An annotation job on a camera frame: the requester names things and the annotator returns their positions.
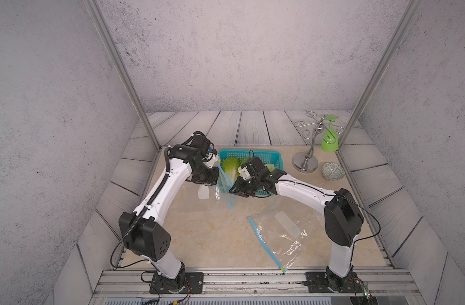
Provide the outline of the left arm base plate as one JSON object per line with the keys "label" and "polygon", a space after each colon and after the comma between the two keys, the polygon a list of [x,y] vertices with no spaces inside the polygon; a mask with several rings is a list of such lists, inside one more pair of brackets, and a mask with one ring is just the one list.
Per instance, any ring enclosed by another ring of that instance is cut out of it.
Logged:
{"label": "left arm base plate", "polygon": [[153,274],[149,283],[151,294],[202,294],[204,273],[179,273],[175,279]]}

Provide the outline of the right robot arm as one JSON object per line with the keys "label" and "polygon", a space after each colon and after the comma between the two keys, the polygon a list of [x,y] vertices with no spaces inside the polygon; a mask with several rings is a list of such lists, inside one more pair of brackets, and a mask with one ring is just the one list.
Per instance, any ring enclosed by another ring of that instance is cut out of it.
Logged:
{"label": "right robot arm", "polygon": [[343,292],[355,282],[352,259],[364,224],[363,208],[346,189],[332,191],[298,180],[280,169],[270,170],[255,156],[237,166],[229,193],[244,198],[259,191],[291,198],[319,212],[325,220],[325,232],[331,240],[331,257],[326,267],[327,287]]}

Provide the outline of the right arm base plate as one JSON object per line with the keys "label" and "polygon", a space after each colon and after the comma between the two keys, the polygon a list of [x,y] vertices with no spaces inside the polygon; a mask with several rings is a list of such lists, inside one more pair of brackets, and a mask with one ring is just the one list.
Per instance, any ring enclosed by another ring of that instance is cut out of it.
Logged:
{"label": "right arm base plate", "polygon": [[362,294],[364,287],[355,272],[340,278],[330,272],[307,272],[306,280],[302,282],[309,293],[348,293]]}

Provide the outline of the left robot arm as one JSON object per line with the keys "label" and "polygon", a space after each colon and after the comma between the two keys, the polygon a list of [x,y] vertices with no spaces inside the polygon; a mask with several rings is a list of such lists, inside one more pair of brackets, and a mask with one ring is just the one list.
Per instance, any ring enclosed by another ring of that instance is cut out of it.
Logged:
{"label": "left robot arm", "polygon": [[158,292],[179,293],[186,286],[185,264],[170,250],[171,235],[163,227],[166,214],[183,183],[214,186],[220,171],[217,150],[200,131],[163,154],[165,169],[151,192],[132,213],[119,218],[120,242],[154,266],[152,285]]}

